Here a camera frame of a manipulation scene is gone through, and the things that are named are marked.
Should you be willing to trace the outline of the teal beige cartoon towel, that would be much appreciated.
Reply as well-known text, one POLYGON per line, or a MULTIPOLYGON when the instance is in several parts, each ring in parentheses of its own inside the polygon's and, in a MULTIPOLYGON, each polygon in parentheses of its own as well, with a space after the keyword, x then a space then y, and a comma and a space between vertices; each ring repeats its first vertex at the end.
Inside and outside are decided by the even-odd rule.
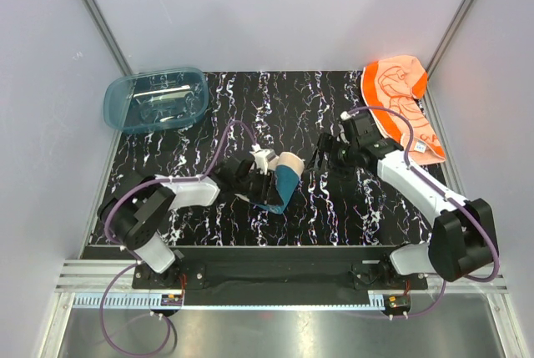
POLYGON ((270 205, 254 204, 245 197, 237 195, 240 199, 255 205, 273 214, 283 214, 292 198, 305 169, 305 162, 291 152, 282 152, 279 156, 274 170, 267 174, 272 174, 272 185, 270 188, 270 205))

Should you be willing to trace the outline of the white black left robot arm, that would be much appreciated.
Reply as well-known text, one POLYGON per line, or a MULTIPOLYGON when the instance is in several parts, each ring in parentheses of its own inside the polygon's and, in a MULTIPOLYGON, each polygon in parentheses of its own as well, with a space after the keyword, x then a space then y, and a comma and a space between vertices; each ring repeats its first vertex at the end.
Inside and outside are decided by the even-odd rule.
POLYGON ((178 256, 163 241, 159 226, 173 209, 210 206, 222 195, 250 203, 278 202, 275 164, 262 159, 226 159, 207 174, 193 178, 145 176, 133 172, 126 184, 98 208, 106 236, 151 269, 161 287, 174 286, 180 277, 178 256))

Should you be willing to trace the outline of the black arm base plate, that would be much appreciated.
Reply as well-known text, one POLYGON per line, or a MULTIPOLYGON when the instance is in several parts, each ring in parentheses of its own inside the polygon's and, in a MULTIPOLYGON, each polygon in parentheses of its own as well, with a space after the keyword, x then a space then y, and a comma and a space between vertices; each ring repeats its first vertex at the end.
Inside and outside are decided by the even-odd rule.
POLYGON ((134 271, 135 289, 185 285, 212 290, 219 285, 336 285, 352 290, 428 288, 424 275, 396 275, 386 262, 388 246, 179 247, 177 260, 161 275, 146 264, 134 271))

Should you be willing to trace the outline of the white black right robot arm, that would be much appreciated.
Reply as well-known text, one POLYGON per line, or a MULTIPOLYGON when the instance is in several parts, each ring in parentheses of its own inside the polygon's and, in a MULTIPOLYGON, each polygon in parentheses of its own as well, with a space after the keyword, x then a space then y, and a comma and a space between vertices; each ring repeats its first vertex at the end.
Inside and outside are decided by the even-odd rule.
POLYGON ((431 225, 431 239, 393 250, 379 267, 383 285, 397 288, 409 275, 436 274, 447 282, 462 277, 475 280, 474 271, 492 265, 485 281, 500 269, 491 207, 483 199, 469 200, 448 189, 422 170, 393 139, 361 144, 322 133, 308 164, 323 165, 332 175, 349 179, 357 169, 366 169, 394 187, 412 203, 431 225))

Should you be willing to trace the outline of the orange cartoon towel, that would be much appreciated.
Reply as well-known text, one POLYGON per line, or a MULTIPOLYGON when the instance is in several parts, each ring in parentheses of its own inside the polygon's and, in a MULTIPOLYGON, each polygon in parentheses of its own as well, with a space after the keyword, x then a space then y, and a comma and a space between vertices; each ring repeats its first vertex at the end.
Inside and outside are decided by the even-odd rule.
POLYGON ((365 105, 386 138, 392 138, 419 165, 441 164, 446 153, 418 102, 427 87, 427 72, 418 58, 399 55, 364 67, 360 89, 365 105))

